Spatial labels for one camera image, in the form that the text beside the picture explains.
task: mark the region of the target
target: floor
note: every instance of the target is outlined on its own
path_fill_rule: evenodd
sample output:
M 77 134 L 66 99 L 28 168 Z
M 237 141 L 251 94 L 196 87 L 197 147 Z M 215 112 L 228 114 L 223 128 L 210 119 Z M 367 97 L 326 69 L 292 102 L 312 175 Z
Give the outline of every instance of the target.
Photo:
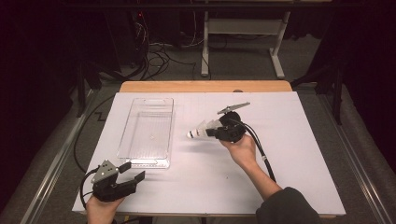
M 275 39 L 272 36 L 211 36 L 209 46 L 210 76 L 201 77 L 201 47 L 176 49 L 169 46 L 151 46 L 150 74 L 161 72 L 148 80 L 271 80 L 276 79 L 268 48 Z M 297 41 L 285 40 L 279 51 L 287 81 L 305 74 L 315 55 L 320 40 L 311 36 Z M 153 52 L 160 52 L 157 57 Z M 127 74 L 133 68 L 123 67 Z M 60 122 L 48 141 L 36 154 L 30 169 L 0 216 L 0 223 L 84 223 L 85 216 L 71 211 L 78 195 L 79 182 L 84 174 L 79 170 L 74 152 L 82 167 L 87 167 L 106 114 L 111 107 L 112 96 L 120 83 L 103 74 L 104 87 L 88 94 L 88 109 L 80 118 L 77 96 L 70 112 Z M 346 215 L 323 218 L 323 223 L 392 223 L 396 216 L 396 176 L 389 169 L 376 148 L 353 102 L 343 88 L 341 119 L 337 125 L 332 119 L 332 96 L 316 95 L 315 83 L 295 88 L 305 114 L 317 138 Z M 200 219 L 179 217 L 177 220 L 156 217 L 156 223 L 195 223 Z M 245 219 L 209 218 L 207 223 L 247 223 Z

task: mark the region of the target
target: human hand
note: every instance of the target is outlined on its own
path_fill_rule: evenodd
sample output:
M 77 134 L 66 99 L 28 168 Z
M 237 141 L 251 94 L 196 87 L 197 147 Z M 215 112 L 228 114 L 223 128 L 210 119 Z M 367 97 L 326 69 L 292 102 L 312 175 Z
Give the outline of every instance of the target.
M 256 144 L 253 138 L 244 134 L 236 143 L 221 141 L 221 144 L 230 151 L 233 161 L 242 169 L 246 170 L 249 165 L 255 165 L 256 162 Z
M 117 199 L 114 202 L 104 203 L 95 196 L 87 201 L 88 224 L 110 224 L 116 215 L 116 210 L 125 198 Z

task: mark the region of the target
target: white tabletop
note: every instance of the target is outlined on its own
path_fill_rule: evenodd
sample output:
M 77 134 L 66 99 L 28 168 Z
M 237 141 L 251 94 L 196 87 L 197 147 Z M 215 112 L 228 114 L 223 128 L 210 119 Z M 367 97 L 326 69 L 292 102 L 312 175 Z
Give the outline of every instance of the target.
M 122 164 L 117 150 L 134 98 L 175 100 L 171 162 L 166 170 L 146 169 L 146 179 L 118 212 L 152 216 L 254 215 L 262 198 L 227 149 L 216 139 L 186 137 L 186 132 L 203 120 L 218 119 L 217 112 L 225 106 L 250 102 L 236 112 L 259 136 L 277 183 L 282 188 L 299 190 L 320 215 L 346 213 L 296 92 L 118 93 L 89 170 L 104 160 L 116 166 Z M 257 160 L 266 172 L 259 152 Z M 141 171 L 131 169 L 119 175 L 118 183 Z M 89 191 L 90 178 L 84 186 L 84 192 Z M 73 211 L 84 211 L 78 196 Z

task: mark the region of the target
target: clear plastic container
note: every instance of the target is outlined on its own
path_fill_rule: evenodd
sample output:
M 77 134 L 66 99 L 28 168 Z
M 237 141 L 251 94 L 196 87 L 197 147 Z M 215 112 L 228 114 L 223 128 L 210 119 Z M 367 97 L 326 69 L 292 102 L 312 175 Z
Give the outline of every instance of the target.
M 134 168 L 168 168 L 174 100 L 134 99 L 118 158 Z

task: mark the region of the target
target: black cable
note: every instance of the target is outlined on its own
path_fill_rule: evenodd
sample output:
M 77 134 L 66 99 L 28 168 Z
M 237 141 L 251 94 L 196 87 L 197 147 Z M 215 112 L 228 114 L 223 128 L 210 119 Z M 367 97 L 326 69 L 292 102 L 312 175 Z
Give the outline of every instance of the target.
M 82 195 L 82 197 L 85 197 L 85 196 L 87 196 L 87 195 L 89 195 L 89 194 L 92 194 L 92 193 L 93 193 L 93 191 L 90 191 L 90 192 L 85 193 L 84 195 Z
M 150 51 L 150 53 L 162 52 L 165 49 L 165 43 L 151 44 L 151 47 L 160 47 L 158 50 Z
M 160 53 L 152 52 L 152 54 L 157 55 L 157 57 L 152 57 L 152 58 L 150 58 L 150 59 L 148 60 L 148 64 L 149 64 L 149 65 L 151 65 L 151 66 L 153 66 L 153 67 L 161 67 L 161 66 L 164 66 L 166 63 L 169 63 L 169 60 L 166 59 L 166 58 L 164 58 L 163 56 L 161 56 Z M 151 61 L 156 60 L 156 59 L 160 59 L 161 61 L 163 61 L 163 63 L 161 63 L 161 64 L 154 64 L 154 63 L 151 62 Z
M 165 47 L 163 47 L 163 54 L 166 55 L 166 57 L 168 57 L 169 61 L 172 61 L 172 62 L 174 62 L 174 63 L 192 65 L 191 75 L 192 75 L 192 79 L 194 79 L 194 78 L 193 78 L 193 76 L 194 76 L 194 70 L 195 70 L 195 65 L 196 65 L 197 63 L 183 63 L 183 62 L 180 62 L 180 61 L 178 61 L 178 60 L 175 60 L 175 59 L 173 59 L 171 56 L 169 56 L 168 53 L 166 53 Z
M 160 58 L 161 60 L 163 60 L 163 64 L 161 64 L 161 65 L 159 65 L 159 68 L 158 68 L 158 70 L 154 73 L 154 74 L 152 74 L 152 75 L 149 75 L 148 77 L 145 77 L 145 78 L 143 78 L 143 79 L 141 79 L 141 80 L 147 80 L 147 79 L 149 79 L 149 78 L 154 78 L 155 76 L 158 76 L 159 74 L 161 74 L 162 72 L 164 72 L 167 68 L 168 68 L 168 66 L 169 66 L 169 60 L 166 60 L 164 57 L 162 57 L 159 53 L 154 53 L 154 54 L 156 54 L 157 56 L 158 56 L 158 58 Z
M 264 150 L 262 149 L 262 144 L 260 143 L 259 137 L 257 136 L 256 132 L 254 132 L 254 130 L 250 126 L 248 126 L 246 123 L 243 123 L 243 122 L 235 120 L 235 119 L 230 119 L 230 120 L 239 124 L 239 125 L 244 126 L 246 128 L 247 132 L 250 133 L 251 137 L 253 138 L 254 142 L 256 143 L 257 148 L 260 151 L 260 154 L 262 155 L 262 158 L 264 158 L 264 163 L 265 163 L 265 166 L 267 167 L 268 175 L 270 176 L 270 178 L 272 180 L 274 180 L 274 182 L 276 182 L 271 164 L 268 161 L 268 158 L 265 156 Z
M 140 81 L 142 81 L 145 78 L 145 76 L 149 70 L 149 58 L 147 55 L 145 55 L 145 63 L 146 63 L 146 69 L 145 69 L 145 72 L 143 73 L 142 77 L 139 79 Z
M 87 173 L 87 170 L 84 169 L 84 168 L 81 166 L 81 164 L 78 162 L 78 158 L 77 158 L 77 142 L 78 142 L 78 139 L 79 139 L 79 137 L 81 136 L 82 130 L 84 129 L 84 126 L 85 126 L 85 124 L 87 123 L 88 119 L 91 117 L 91 115 L 97 110 L 97 108 L 99 108 L 99 106 L 103 105 L 106 101 L 108 101 L 109 99 L 113 98 L 114 96 L 115 96 L 115 95 L 112 95 L 112 96 L 106 98 L 102 103 L 100 103 L 99 105 L 97 105 L 97 106 L 93 109 L 93 111 L 90 113 L 90 115 L 88 115 L 88 117 L 84 120 L 84 123 L 81 125 L 81 128 L 80 128 L 79 131 L 78 131 L 76 141 L 74 142 L 74 145 L 73 145 L 73 156 L 74 156 L 74 159 L 75 159 L 75 162 L 76 162 L 78 168 L 79 168 L 84 174 Z
M 87 209 L 87 204 L 85 203 L 85 200 L 84 200 L 85 195 L 82 192 L 84 189 L 84 183 L 85 183 L 85 180 L 87 180 L 88 176 L 95 174 L 99 170 L 99 167 L 100 166 L 98 166 L 96 169 L 93 169 L 93 170 L 89 171 L 87 174 L 85 174 L 84 178 L 82 178 L 82 180 L 81 180 L 81 184 L 79 185 L 79 198 L 81 199 L 82 206 L 84 206 L 85 209 Z
M 210 72 L 209 63 L 205 60 L 204 55 L 202 55 L 202 59 L 204 60 L 204 62 L 207 65 L 207 73 L 209 74 L 209 80 L 212 80 L 212 73 Z

